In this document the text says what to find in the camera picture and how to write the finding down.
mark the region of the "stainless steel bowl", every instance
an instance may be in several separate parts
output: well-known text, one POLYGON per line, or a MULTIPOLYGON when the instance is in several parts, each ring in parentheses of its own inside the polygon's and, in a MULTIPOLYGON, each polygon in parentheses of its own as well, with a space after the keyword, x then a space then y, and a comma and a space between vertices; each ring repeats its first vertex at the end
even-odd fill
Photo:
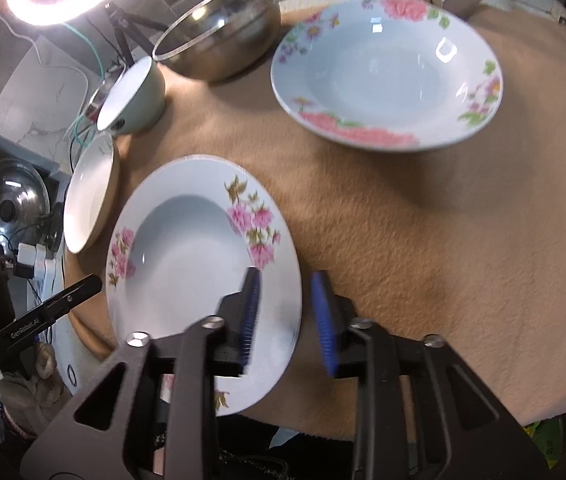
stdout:
POLYGON ((160 37, 153 57, 182 76, 219 81, 265 54, 280 27, 277 0, 204 0, 160 37))

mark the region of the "white bowl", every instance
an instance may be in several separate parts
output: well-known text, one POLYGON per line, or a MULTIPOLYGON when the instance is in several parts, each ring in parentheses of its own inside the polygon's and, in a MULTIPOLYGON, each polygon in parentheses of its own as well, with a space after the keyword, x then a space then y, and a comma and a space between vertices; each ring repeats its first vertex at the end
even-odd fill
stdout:
POLYGON ((165 108, 165 79, 149 56, 139 59, 109 91, 96 126, 112 135, 133 134, 159 120, 165 108))
POLYGON ((503 97, 501 68, 483 38, 422 0, 356 0, 317 12, 285 36, 271 81, 298 123, 381 152, 467 139, 503 97))
POLYGON ((116 198, 120 157, 108 133, 96 134, 80 156, 67 189, 63 215, 65 244, 79 253, 94 243, 116 198))

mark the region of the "pot lid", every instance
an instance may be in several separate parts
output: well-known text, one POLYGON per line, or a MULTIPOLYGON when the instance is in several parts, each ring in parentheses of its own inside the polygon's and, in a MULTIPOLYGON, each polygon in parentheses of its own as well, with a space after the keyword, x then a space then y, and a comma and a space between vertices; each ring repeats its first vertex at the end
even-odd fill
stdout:
POLYGON ((6 255, 23 242, 40 241, 40 220, 49 213, 49 197, 40 175, 23 160, 0 160, 0 244, 6 255))

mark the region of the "tripod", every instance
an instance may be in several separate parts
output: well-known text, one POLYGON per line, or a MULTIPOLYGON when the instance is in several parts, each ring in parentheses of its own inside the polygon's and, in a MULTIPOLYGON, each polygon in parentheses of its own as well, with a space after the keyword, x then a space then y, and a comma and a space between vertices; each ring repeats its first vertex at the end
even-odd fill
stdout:
POLYGON ((108 2, 105 4, 105 11, 108 13, 109 23, 114 28, 114 36, 116 37, 116 42, 121 49, 121 54, 125 60, 127 66, 132 66, 134 64, 134 58, 132 58, 132 52, 127 43, 127 34, 136 44, 141 47, 148 56, 152 55, 154 50, 154 45, 150 40, 148 40, 143 33, 138 29, 137 25, 146 28, 153 28, 154 30, 160 30, 165 32, 168 26, 164 23, 154 22, 139 16, 138 14, 132 14, 130 12, 125 12, 119 6, 108 2))

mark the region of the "white cable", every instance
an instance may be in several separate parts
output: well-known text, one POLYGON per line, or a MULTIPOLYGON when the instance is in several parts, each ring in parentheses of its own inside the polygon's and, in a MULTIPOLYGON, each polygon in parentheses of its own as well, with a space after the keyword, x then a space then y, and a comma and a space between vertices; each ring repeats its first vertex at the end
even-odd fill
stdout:
POLYGON ((12 36, 14 36, 15 38, 19 38, 20 40, 29 41, 29 43, 32 44, 32 46, 34 47, 34 51, 36 52, 36 58, 38 59, 38 63, 43 68, 67 68, 67 69, 70 69, 70 70, 74 70, 74 72, 78 72, 80 75, 82 75, 83 79, 85 79, 85 94, 83 95, 83 98, 80 101, 80 108, 79 108, 79 112, 78 112, 76 119, 74 121, 72 121, 72 124, 70 124, 70 126, 65 131, 63 139, 66 138, 67 135, 70 133, 71 129, 74 127, 74 123, 76 123, 76 121, 80 120, 80 117, 82 116, 83 107, 86 105, 87 96, 90 93, 90 80, 88 79, 87 74, 85 72, 83 72, 83 70, 81 70, 80 68, 78 68, 76 66, 47 65, 47 64, 43 63, 43 60, 41 59, 41 52, 38 50, 38 45, 36 44, 36 41, 32 40, 32 38, 30 38, 29 36, 24 36, 23 34, 17 34, 14 31, 14 29, 12 28, 12 26, 8 23, 8 21, 1 15, 0 15, 0 20, 5 24, 5 26, 8 28, 8 30, 12 34, 12 36))

